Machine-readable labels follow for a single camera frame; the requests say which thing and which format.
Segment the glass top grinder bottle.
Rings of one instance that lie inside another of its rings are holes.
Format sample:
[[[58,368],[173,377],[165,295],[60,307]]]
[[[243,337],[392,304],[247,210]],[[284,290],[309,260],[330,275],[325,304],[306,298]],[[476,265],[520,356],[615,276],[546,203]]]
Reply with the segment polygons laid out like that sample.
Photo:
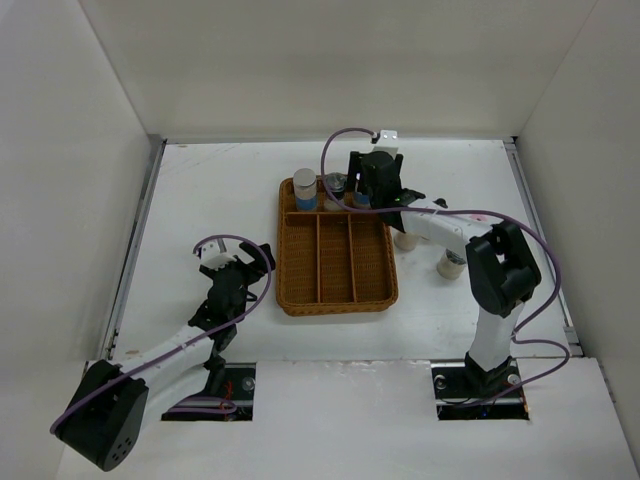
[[[341,211],[340,203],[344,202],[347,176],[339,172],[331,172],[326,177],[325,211]]]

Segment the blue label jar silver lid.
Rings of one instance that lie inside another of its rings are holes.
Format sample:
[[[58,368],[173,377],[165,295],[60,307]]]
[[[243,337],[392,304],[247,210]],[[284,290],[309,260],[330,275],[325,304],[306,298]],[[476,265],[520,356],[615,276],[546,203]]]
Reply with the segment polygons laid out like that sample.
[[[317,177],[310,168],[297,170],[293,177],[295,204],[298,211],[309,212],[317,209]]]

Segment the yellow lid condiment bottle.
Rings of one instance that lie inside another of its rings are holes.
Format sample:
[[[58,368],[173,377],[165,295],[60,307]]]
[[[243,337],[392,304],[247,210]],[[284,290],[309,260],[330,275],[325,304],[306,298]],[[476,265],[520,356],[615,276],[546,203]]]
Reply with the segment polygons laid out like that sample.
[[[402,251],[412,251],[416,248],[421,237],[417,234],[397,231],[394,236],[395,246]]]

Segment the black knob grinder bottle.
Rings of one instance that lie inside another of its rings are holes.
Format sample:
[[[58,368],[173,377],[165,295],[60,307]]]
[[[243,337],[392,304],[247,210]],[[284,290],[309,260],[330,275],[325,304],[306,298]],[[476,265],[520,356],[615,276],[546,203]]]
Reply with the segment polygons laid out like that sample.
[[[433,203],[438,205],[440,208],[448,209],[447,202],[444,198],[437,198],[433,201]]]

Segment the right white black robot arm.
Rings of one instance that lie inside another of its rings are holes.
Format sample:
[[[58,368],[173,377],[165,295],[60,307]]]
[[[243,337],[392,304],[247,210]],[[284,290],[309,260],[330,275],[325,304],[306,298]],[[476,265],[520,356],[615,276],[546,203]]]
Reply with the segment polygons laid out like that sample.
[[[443,207],[401,185],[402,156],[378,150],[350,154],[347,189],[368,197],[391,228],[445,248],[445,258],[468,272],[479,306],[476,333],[465,355],[464,384],[477,397],[498,392],[511,362],[511,335],[541,273],[518,225],[486,223]]]

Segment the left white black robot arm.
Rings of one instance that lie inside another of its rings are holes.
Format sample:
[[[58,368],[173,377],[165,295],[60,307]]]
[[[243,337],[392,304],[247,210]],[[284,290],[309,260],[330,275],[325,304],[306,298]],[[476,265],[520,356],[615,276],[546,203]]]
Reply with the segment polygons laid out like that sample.
[[[84,373],[69,405],[50,432],[67,447],[104,472],[119,466],[132,452],[140,432],[166,413],[231,414],[235,406],[221,398],[210,408],[182,406],[198,394],[214,398],[224,387],[222,352],[237,334],[237,325],[263,300],[251,292],[259,281],[270,282],[276,262],[269,244],[239,237],[248,261],[237,255],[211,253],[208,244],[225,235],[201,240],[194,248],[199,271],[211,282],[203,303],[172,337],[120,363],[99,360]]]

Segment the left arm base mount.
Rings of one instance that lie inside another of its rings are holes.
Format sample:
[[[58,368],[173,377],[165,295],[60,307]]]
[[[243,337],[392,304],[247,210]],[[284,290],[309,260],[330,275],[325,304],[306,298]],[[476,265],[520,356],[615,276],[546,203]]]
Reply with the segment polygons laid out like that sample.
[[[252,421],[256,392],[255,363],[227,363],[210,372],[204,388],[161,416],[165,422]]]

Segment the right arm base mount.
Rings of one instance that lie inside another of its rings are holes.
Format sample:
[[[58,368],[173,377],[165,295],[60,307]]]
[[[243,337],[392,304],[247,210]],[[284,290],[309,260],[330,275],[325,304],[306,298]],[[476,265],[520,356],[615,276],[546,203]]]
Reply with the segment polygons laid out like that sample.
[[[522,388],[502,395],[521,380],[515,360],[487,385],[473,381],[463,361],[434,362],[431,376],[441,421],[529,420]]]

